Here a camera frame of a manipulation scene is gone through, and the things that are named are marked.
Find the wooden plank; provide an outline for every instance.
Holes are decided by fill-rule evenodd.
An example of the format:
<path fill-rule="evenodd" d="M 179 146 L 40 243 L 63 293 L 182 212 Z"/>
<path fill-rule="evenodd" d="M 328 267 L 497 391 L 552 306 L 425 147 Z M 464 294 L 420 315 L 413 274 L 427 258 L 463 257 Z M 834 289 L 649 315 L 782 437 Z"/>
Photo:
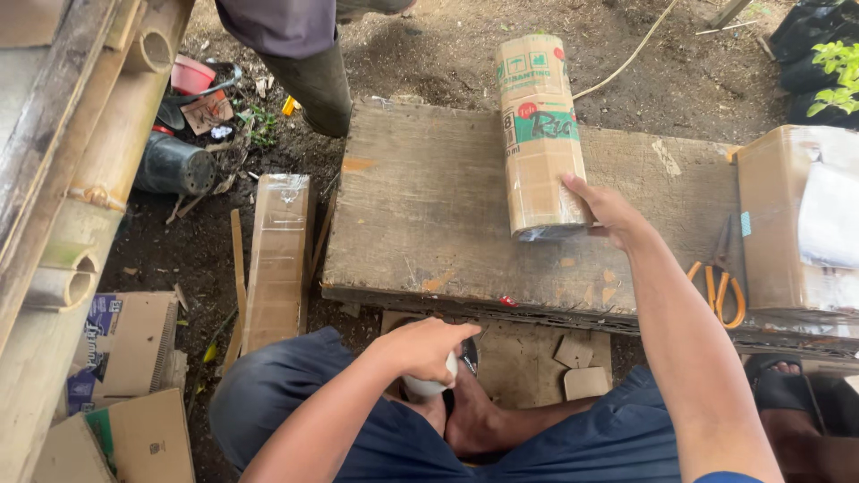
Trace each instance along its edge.
<path fill-rule="evenodd" d="M 722 7 L 719 10 L 719 13 L 710 20 L 710 26 L 712 28 L 723 28 L 728 25 L 728 22 L 732 21 L 736 18 L 737 15 L 740 14 L 741 11 L 749 4 L 752 0 L 731 0 L 727 5 Z"/>
<path fill-rule="evenodd" d="M 16 251 L 66 126 L 80 101 L 86 81 L 101 53 L 115 14 L 115 0 L 73 0 L 42 70 L 0 153 L 0 351 L 33 276 L 41 249 Z M 64 188 L 51 193 L 62 196 Z M 56 213 L 58 200 L 54 200 Z M 44 247 L 45 231 L 35 238 Z M 15 270 L 10 262 L 15 259 Z"/>
<path fill-rule="evenodd" d="M 606 238 L 510 239 L 500 125 L 498 113 L 357 103 L 323 287 L 498 309 L 506 296 L 523 311 L 634 321 L 629 263 Z M 618 189 L 681 266 L 710 257 L 729 213 L 739 223 L 733 146 L 586 126 L 580 133 L 592 184 Z M 744 280 L 734 228 L 728 267 Z"/>
<path fill-rule="evenodd" d="M 69 0 L 3 2 L 0 48 L 49 46 Z"/>

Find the finger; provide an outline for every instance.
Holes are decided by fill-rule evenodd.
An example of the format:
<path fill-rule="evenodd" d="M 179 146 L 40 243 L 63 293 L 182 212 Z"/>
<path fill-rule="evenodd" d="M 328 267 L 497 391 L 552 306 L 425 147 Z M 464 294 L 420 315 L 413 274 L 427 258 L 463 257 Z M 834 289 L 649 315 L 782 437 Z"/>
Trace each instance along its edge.
<path fill-rule="evenodd" d="M 588 183 L 583 178 L 573 173 L 567 173 L 561 176 L 561 180 L 570 191 L 584 198 L 589 205 L 594 200 L 596 191 L 591 186 L 588 186 Z"/>

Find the wrapped box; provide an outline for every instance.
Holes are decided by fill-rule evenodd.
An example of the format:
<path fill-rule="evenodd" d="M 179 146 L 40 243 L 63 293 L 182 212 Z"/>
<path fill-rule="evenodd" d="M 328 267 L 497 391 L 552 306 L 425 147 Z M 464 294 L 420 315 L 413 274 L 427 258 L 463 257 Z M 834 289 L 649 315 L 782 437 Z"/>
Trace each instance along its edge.
<path fill-rule="evenodd" d="M 314 210 L 310 176 L 259 177 L 242 355 L 307 331 Z"/>
<path fill-rule="evenodd" d="M 859 324 L 859 270 L 820 263 L 859 253 L 859 240 L 843 236 L 859 224 L 857 204 L 832 202 L 859 193 L 844 189 L 859 180 L 856 146 L 855 131 L 784 125 L 737 151 L 749 309 Z M 813 186 L 809 173 L 826 174 L 825 184 Z M 819 236 L 826 230 L 830 247 Z"/>
<path fill-rule="evenodd" d="M 528 35 L 496 51 L 510 232 L 520 241 L 560 239 L 593 223 L 561 175 L 585 178 L 564 45 Z"/>

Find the pink container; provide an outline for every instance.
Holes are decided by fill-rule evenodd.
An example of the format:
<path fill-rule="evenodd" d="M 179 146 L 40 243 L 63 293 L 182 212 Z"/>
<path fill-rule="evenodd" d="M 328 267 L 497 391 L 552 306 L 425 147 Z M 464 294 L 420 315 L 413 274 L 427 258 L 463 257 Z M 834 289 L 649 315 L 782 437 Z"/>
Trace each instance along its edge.
<path fill-rule="evenodd" d="M 177 55 L 170 74 L 170 85 L 184 95 L 199 94 L 215 79 L 215 71 L 192 58 Z"/>

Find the wooden board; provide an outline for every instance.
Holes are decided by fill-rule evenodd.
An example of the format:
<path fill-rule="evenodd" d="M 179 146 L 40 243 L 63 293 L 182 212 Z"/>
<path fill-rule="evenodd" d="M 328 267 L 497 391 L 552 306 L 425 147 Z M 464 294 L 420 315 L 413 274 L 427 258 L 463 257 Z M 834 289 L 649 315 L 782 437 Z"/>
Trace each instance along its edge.
<path fill-rule="evenodd" d="M 322 295 L 637 333 L 629 264 L 607 239 L 510 239 L 500 126 L 498 113 L 357 101 Z M 710 260 L 733 214 L 728 269 L 745 290 L 735 146 L 588 126 L 580 136 L 589 181 L 619 190 L 684 269 Z M 703 291 L 703 276 L 696 283 Z M 820 333 L 750 315 L 731 335 L 738 344 L 826 356 L 852 358 L 859 350 L 857 339 Z"/>

